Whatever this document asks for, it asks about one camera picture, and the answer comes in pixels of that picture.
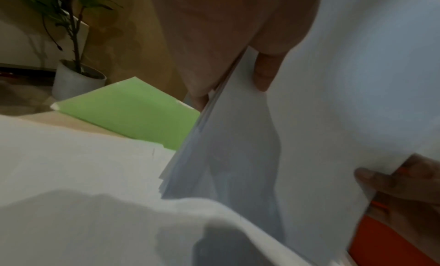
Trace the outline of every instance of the orange object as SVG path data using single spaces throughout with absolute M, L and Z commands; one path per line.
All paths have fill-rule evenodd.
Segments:
M 439 266 L 386 225 L 364 216 L 349 250 L 358 266 Z

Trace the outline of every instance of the hand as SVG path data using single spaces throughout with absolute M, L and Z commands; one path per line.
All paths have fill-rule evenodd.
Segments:
M 357 169 L 358 181 L 377 190 L 366 214 L 391 227 L 440 263 L 440 163 L 412 155 L 392 175 Z
M 307 34 L 319 0 L 152 0 L 170 53 L 199 110 L 250 45 L 253 80 L 266 91 L 288 51 Z

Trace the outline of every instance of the fingernail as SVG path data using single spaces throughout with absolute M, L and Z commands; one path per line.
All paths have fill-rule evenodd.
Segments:
M 358 168 L 354 171 L 354 175 L 362 179 L 371 179 L 376 173 L 366 168 Z

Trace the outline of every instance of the white plant pot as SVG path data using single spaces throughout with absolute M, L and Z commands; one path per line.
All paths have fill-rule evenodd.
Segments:
M 66 100 L 105 85 L 107 78 L 103 73 L 82 64 L 81 66 L 84 72 L 97 78 L 90 78 L 75 72 L 73 61 L 61 60 L 58 63 L 52 88 L 52 96 L 56 100 Z

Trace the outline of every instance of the green paper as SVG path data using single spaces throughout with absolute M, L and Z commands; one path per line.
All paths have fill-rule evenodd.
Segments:
M 180 147 L 200 114 L 136 77 L 58 102 L 54 109 L 171 150 Z

